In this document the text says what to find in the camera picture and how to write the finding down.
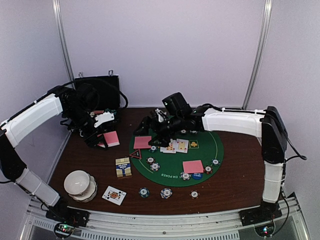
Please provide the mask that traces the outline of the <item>orange black poker chip stack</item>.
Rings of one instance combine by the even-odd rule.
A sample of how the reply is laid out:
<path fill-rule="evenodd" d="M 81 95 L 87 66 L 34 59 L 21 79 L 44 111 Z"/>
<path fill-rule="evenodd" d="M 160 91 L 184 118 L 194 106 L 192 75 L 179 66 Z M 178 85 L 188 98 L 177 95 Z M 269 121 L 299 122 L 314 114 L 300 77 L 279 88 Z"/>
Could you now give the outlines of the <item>orange black poker chip stack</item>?
<path fill-rule="evenodd" d="M 200 196 L 200 193 L 199 193 L 197 190 L 192 190 L 192 191 L 189 193 L 189 196 L 190 196 L 192 199 L 198 199 L 199 196 Z"/>

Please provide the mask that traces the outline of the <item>blue small blind button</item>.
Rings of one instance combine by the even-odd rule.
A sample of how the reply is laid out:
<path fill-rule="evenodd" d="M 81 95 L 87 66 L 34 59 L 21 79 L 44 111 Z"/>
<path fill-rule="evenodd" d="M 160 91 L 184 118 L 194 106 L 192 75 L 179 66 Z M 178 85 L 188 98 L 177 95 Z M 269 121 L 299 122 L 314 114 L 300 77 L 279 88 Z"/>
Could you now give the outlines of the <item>blue small blind button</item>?
<path fill-rule="evenodd" d="M 192 173 L 191 176 L 195 180 L 201 180 L 203 178 L 203 174 L 202 173 Z"/>

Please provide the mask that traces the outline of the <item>green poker chip stack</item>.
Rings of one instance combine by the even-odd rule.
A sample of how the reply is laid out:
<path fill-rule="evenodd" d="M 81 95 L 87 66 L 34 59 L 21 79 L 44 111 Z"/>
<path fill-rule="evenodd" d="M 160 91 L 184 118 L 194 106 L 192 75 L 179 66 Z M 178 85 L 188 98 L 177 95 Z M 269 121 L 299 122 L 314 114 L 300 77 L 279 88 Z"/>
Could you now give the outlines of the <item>green poker chip stack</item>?
<path fill-rule="evenodd" d="M 150 196 L 150 191 L 146 187 L 140 188 L 138 193 L 142 198 L 148 198 Z"/>

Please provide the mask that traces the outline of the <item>round green poker mat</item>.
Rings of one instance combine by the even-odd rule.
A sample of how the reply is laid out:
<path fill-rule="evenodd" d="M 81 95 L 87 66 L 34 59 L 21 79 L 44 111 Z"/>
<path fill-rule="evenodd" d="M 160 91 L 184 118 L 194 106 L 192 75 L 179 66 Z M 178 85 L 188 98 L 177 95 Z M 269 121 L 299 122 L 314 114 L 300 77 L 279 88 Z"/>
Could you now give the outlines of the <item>round green poker mat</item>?
<path fill-rule="evenodd" d="M 214 131 L 198 132 L 197 134 L 187 133 L 182 135 L 175 134 L 174 139 L 186 139 L 189 141 L 187 153 L 163 153 L 158 148 L 155 152 L 149 149 L 141 149 L 142 159 L 131 158 L 131 164 L 146 179 L 167 187 L 189 187 L 203 183 L 210 179 L 222 166 L 224 159 L 224 146 L 218 133 Z M 155 163 L 160 164 L 158 171 L 152 171 L 150 164 L 146 162 L 148 157 L 155 158 Z M 212 159 L 218 159 L 220 165 L 212 165 Z M 213 172 L 206 174 L 203 172 L 203 178 L 195 180 L 190 175 L 189 180 L 183 180 L 180 177 L 183 172 L 184 161 L 201 160 L 203 167 L 211 166 Z"/>

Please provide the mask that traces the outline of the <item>blue white poker chip stack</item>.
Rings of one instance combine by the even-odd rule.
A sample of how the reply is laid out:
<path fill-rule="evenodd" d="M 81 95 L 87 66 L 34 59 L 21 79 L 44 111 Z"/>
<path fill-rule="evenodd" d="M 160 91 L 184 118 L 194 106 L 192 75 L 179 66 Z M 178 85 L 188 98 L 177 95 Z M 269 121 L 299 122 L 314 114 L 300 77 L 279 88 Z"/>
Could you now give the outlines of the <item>blue white poker chip stack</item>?
<path fill-rule="evenodd" d="M 173 191 L 170 189 L 170 188 L 163 188 L 161 191 L 160 191 L 160 196 L 161 198 L 163 199 L 168 199 L 172 196 L 173 194 Z"/>

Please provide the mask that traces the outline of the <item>blue gold card box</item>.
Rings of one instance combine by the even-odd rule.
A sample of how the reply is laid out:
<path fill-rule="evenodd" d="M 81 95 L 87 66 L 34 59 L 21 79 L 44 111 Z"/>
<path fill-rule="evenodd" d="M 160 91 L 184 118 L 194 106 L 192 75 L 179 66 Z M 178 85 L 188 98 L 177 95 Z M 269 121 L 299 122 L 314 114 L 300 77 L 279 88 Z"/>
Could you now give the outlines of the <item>blue gold card box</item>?
<path fill-rule="evenodd" d="M 129 157 L 117 158 L 115 160 L 116 176 L 118 178 L 132 175 L 131 162 Z"/>

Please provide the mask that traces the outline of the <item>black poker case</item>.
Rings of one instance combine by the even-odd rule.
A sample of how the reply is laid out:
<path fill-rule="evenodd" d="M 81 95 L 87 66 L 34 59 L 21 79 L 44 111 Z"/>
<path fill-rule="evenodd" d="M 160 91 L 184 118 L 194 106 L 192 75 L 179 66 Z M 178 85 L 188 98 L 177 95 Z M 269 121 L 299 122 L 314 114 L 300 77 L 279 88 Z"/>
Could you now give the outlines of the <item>black poker case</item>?
<path fill-rule="evenodd" d="M 120 108 L 120 84 L 119 77 L 114 76 L 91 76 L 83 77 L 83 81 L 75 82 L 75 88 L 81 88 L 83 84 L 92 85 L 99 95 L 99 102 L 95 108 L 96 111 Z"/>

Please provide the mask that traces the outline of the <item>red cards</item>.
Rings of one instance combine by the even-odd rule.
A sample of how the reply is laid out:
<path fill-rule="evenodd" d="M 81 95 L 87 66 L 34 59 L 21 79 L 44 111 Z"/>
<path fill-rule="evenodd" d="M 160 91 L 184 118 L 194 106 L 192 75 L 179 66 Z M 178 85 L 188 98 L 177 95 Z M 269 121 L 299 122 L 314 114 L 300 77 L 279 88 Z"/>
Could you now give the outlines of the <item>red cards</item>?
<path fill-rule="evenodd" d="M 103 114 L 104 110 L 94 110 L 93 113 L 96 115 Z"/>
<path fill-rule="evenodd" d="M 204 166 L 201 160 L 183 161 L 182 166 L 183 171 L 188 174 L 204 172 Z"/>

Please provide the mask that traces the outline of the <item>red backed card deck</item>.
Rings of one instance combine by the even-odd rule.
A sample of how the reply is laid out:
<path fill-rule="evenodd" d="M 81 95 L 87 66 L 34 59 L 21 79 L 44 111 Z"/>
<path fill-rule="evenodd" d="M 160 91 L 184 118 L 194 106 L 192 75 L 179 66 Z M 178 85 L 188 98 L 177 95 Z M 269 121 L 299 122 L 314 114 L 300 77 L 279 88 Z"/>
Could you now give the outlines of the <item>red backed card deck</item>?
<path fill-rule="evenodd" d="M 116 131 L 106 132 L 103 134 L 103 137 L 104 137 L 106 144 L 104 144 L 103 142 L 100 142 L 98 144 L 99 147 L 110 148 L 110 147 L 115 147 L 115 146 L 120 145 L 120 141 L 119 141 L 118 134 Z"/>

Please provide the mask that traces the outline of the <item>green chips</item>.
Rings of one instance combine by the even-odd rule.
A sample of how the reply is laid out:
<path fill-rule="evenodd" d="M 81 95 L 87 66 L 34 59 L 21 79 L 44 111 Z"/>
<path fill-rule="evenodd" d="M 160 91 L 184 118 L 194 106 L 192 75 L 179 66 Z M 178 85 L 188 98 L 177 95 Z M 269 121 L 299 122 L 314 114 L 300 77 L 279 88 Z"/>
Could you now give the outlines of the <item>green chips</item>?
<path fill-rule="evenodd" d="M 157 149 L 158 149 L 158 148 L 153 145 L 153 146 L 150 147 L 149 151 L 150 151 L 151 153 L 154 153 Z"/>
<path fill-rule="evenodd" d="M 221 162 L 218 159 L 215 159 L 215 158 L 212 159 L 211 163 L 212 163 L 213 166 L 219 166 L 221 164 Z"/>

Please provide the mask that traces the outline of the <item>white ceramic bowl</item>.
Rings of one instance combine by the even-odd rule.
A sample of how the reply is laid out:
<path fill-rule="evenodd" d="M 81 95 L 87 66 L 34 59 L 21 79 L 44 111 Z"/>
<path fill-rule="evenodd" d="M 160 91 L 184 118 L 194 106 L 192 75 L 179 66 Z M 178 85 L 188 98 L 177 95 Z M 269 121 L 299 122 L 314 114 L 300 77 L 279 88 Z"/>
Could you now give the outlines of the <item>white ceramic bowl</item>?
<path fill-rule="evenodd" d="M 80 195 L 87 190 L 90 184 L 88 173 L 83 170 L 75 170 L 64 179 L 64 189 L 70 195 Z"/>

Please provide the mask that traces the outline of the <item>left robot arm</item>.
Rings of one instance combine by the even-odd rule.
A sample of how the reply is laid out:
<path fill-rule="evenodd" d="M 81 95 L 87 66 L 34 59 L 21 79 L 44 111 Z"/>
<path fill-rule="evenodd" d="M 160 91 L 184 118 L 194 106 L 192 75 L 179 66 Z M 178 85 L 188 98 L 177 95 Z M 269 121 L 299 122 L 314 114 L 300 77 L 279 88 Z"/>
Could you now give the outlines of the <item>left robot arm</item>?
<path fill-rule="evenodd" d="M 61 222 L 72 218 L 72 211 L 60 194 L 28 169 L 15 148 L 33 130 L 61 115 L 71 121 L 71 129 L 80 130 L 85 143 L 95 147 L 104 142 L 103 124 L 114 120 L 114 113 L 91 115 L 99 95 L 89 84 L 79 89 L 69 83 L 57 85 L 0 125 L 0 170 L 8 182 L 16 183 L 39 199 Z"/>

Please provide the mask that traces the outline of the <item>red card being dealt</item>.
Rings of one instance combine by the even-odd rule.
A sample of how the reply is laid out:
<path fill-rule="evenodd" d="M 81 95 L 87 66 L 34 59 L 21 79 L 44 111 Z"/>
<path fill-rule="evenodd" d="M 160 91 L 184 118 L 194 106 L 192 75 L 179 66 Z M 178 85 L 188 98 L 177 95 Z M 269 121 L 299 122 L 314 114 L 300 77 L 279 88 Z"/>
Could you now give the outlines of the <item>red card being dealt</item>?
<path fill-rule="evenodd" d="M 133 148 L 136 149 L 150 149 L 149 141 L 152 140 L 151 136 L 136 136 L 134 138 Z"/>

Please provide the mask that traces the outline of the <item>triangular all-in button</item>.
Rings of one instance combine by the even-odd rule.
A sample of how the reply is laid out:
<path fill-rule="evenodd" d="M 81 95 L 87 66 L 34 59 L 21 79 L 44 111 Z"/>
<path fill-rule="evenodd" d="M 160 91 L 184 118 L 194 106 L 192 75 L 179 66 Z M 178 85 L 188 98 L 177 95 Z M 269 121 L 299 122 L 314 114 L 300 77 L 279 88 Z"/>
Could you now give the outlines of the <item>triangular all-in button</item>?
<path fill-rule="evenodd" d="M 134 152 L 129 154 L 130 158 L 134 158 L 134 159 L 138 159 L 141 160 L 142 159 L 142 154 L 141 154 L 141 150 L 140 149 L 136 149 Z"/>

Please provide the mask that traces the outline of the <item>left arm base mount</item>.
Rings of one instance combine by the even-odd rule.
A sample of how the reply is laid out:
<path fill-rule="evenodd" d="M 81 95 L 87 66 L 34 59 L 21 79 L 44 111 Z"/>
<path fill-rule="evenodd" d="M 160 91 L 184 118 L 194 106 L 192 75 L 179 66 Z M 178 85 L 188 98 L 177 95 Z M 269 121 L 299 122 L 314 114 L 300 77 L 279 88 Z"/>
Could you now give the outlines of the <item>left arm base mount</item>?
<path fill-rule="evenodd" d="M 67 208 L 63 211 L 49 209 L 45 217 L 56 222 L 66 223 L 74 227 L 86 227 L 89 221 L 90 213 L 85 210 Z"/>

